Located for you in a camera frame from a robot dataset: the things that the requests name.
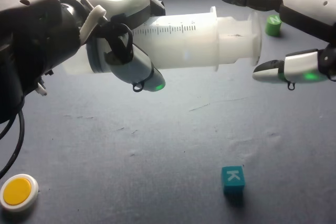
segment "large plastic syringe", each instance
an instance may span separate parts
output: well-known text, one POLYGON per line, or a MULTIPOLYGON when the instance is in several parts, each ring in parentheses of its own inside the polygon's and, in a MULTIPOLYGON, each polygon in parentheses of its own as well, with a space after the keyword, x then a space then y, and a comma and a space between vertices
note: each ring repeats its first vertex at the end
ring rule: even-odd
MULTIPOLYGON (((157 69, 205 67, 234 63, 250 58, 256 65, 261 51, 261 32, 256 13, 248 20, 217 17, 216 8, 209 13, 151 17, 133 30, 133 43, 144 51, 157 69)), ((110 52, 105 39, 97 39, 94 55, 78 52, 63 63, 68 73, 111 72, 104 61, 110 52)))

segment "green cylinder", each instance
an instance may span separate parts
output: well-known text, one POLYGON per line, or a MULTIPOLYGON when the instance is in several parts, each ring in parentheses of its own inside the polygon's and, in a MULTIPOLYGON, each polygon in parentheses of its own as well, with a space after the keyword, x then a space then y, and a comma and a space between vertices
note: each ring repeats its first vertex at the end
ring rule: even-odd
POLYGON ((265 32, 269 36, 280 36, 281 19, 279 15, 270 15, 267 18, 265 32))

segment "green block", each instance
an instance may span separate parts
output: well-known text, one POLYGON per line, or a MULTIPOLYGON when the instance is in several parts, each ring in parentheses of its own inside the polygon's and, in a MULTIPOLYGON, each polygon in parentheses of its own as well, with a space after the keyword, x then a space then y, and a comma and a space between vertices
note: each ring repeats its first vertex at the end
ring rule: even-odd
POLYGON ((222 168, 222 184, 225 194, 242 193, 245 187, 244 173, 241 166, 222 168))
POLYGON ((270 15, 267 18, 265 32, 269 36, 279 36, 282 21, 279 15, 270 15))

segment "wire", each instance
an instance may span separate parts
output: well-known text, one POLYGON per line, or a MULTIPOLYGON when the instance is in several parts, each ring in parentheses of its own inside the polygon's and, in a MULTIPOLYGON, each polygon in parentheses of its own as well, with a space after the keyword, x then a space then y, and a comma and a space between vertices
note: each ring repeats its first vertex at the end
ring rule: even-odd
POLYGON ((1 139, 7 134, 7 132, 11 129, 11 127, 12 127, 14 121, 15 121, 15 118, 16 118, 16 115, 15 115, 14 117, 12 117, 12 118, 8 121, 8 123, 7 123, 6 127, 4 128, 4 130, 0 133, 0 140, 1 140, 1 139))
POLYGON ((18 113, 19 115, 19 122, 20 122, 20 133, 19 133, 19 140, 17 141, 17 145, 15 147, 15 150, 10 157, 8 163, 5 165, 5 167, 0 171, 0 179, 8 172, 8 170, 11 168, 11 166, 14 164, 17 156, 20 153, 22 144, 23 144, 23 139, 25 137, 25 119, 23 117, 22 110, 18 113))

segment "screw hole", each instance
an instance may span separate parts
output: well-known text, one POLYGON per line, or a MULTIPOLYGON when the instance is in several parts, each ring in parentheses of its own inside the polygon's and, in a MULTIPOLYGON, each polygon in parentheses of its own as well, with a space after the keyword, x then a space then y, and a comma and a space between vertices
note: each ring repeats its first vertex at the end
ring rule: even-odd
POLYGON ((28 0, 20 0, 20 3, 24 5, 30 5, 30 2, 28 0))

